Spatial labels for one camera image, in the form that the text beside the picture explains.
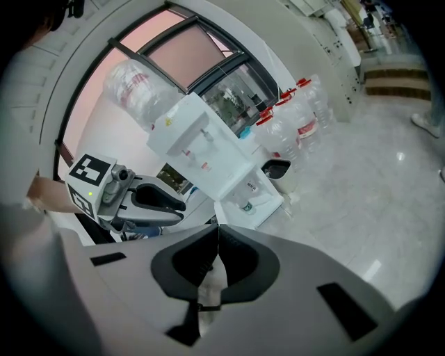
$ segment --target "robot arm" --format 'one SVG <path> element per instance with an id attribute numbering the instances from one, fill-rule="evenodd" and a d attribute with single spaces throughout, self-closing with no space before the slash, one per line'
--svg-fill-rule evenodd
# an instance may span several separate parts
<path id="1" fill-rule="evenodd" d="M 156 177 L 138 176 L 115 159 L 84 154 L 68 172 L 71 201 L 104 229 L 116 233 L 136 227 L 176 225 L 186 205 Z"/>

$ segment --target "wooden stair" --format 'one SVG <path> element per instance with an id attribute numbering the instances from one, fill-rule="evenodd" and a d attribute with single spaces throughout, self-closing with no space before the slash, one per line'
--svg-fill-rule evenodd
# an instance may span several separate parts
<path id="1" fill-rule="evenodd" d="M 366 69 L 368 95 L 391 95 L 431 100 L 428 73 L 416 63 L 388 63 Z"/>

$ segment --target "person's leg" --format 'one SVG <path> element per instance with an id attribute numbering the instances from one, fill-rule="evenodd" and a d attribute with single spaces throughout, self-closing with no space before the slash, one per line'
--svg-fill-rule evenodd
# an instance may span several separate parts
<path id="1" fill-rule="evenodd" d="M 442 126 L 445 120 L 445 100 L 435 78 L 428 68 L 427 71 L 430 80 L 431 110 L 423 115 L 415 113 L 411 117 L 411 120 L 415 125 L 425 129 L 435 138 L 439 138 L 442 134 Z"/>

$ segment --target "black trash can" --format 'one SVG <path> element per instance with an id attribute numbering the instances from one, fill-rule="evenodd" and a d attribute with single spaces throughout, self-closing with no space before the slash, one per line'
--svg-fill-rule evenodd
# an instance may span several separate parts
<path id="1" fill-rule="evenodd" d="M 297 174 L 292 169 L 290 161 L 270 159 L 261 170 L 280 193 L 289 194 L 296 189 Z"/>

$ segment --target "white shoe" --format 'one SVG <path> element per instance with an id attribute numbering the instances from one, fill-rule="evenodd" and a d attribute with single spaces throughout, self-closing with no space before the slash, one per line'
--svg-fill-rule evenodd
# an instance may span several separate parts
<path id="1" fill-rule="evenodd" d="M 431 125 L 426 117 L 420 116 L 419 114 L 412 114 L 411 121 L 416 126 L 428 131 L 435 138 L 440 137 L 440 126 Z"/>

